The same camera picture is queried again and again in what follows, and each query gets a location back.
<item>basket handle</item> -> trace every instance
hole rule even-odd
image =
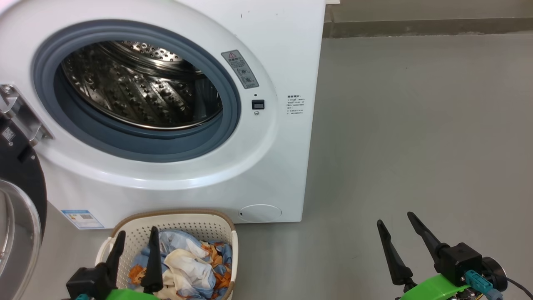
[[[103,261],[103,254],[107,250],[107,248],[113,247],[113,244],[115,243],[116,238],[108,237],[100,246],[100,249],[98,250],[98,254],[96,255],[96,260],[94,261],[94,265],[98,265]]]
[[[234,230],[231,232],[233,235],[232,238],[232,252],[233,252],[233,261],[231,262],[231,282],[235,282],[237,278],[237,265],[239,264],[239,238],[237,237],[237,232]]]

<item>black cable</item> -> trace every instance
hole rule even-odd
[[[491,273],[491,275],[494,275],[494,276],[498,276],[498,277],[504,278],[504,279],[507,280],[508,282],[514,284],[517,288],[523,290],[524,293],[526,293],[526,295],[528,295],[528,297],[529,297],[531,300],[533,300],[533,294],[532,294],[530,291],[528,291],[527,288],[525,288],[523,285],[519,284],[518,282],[512,280],[512,279],[509,278],[509,277],[505,277],[505,276],[503,276],[503,275],[498,275],[498,274],[494,274],[494,273]]]

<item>gray rubber seal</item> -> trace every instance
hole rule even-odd
[[[67,55],[81,47],[113,40],[143,41],[179,53],[211,80],[219,92],[223,112],[198,127],[176,131],[137,128],[97,112],[68,84],[59,66]],[[224,143],[239,121],[239,94],[224,67],[192,41],[156,26],[124,20],[79,23],[43,43],[33,66],[37,95],[54,120],[89,146],[125,159],[147,162],[193,159]]]

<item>washing machine door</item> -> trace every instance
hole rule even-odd
[[[0,291],[2,299],[17,300],[31,277],[41,246],[46,188],[32,146],[35,140],[28,139],[16,116],[10,119],[9,112],[24,114],[27,107],[10,105],[4,114],[5,92],[0,91],[0,96]]]

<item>gray baseboard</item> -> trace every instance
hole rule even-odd
[[[482,35],[533,31],[533,18],[405,20],[324,23],[324,38]]]

